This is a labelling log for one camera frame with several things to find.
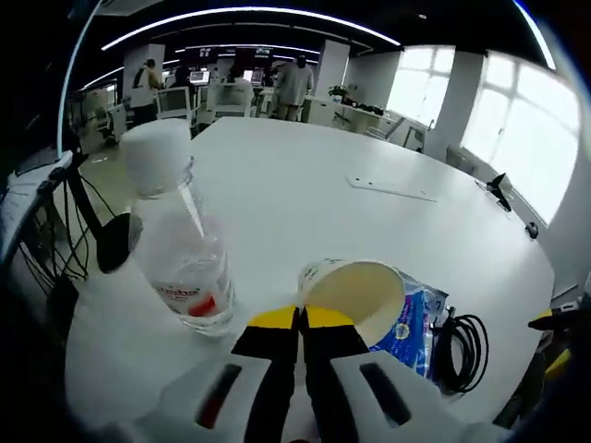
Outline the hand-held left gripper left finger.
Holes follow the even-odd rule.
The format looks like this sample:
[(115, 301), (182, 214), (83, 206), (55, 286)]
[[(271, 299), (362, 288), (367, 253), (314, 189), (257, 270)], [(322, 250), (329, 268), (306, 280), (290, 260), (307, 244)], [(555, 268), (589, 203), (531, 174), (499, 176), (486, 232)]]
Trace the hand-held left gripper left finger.
[(253, 317), (228, 354), (204, 360), (156, 407), (117, 426), (120, 442), (278, 442), (295, 389), (299, 309)]

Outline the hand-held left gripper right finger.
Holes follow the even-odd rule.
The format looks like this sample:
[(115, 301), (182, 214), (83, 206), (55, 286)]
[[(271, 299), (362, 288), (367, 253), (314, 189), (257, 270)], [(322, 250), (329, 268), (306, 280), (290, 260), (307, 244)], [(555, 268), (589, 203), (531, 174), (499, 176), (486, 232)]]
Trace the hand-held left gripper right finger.
[(300, 321), (321, 441), (498, 441), (498, 427), (460, 420), (432, 383), (390, 354), (369, 351), (347, 316), (309, 305)]

